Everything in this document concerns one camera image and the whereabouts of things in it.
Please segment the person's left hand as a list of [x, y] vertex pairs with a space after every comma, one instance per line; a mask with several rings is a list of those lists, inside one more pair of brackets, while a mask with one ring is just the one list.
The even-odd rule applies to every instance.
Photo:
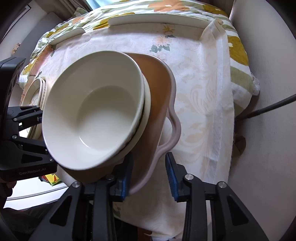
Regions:
[[6, 181], [0, 179], [0, 182], [1, 182], [1, 183], [4, 183], [8, 188], [14, 188], [15, 185], [16, 185], [16, 181], [6, 182]]

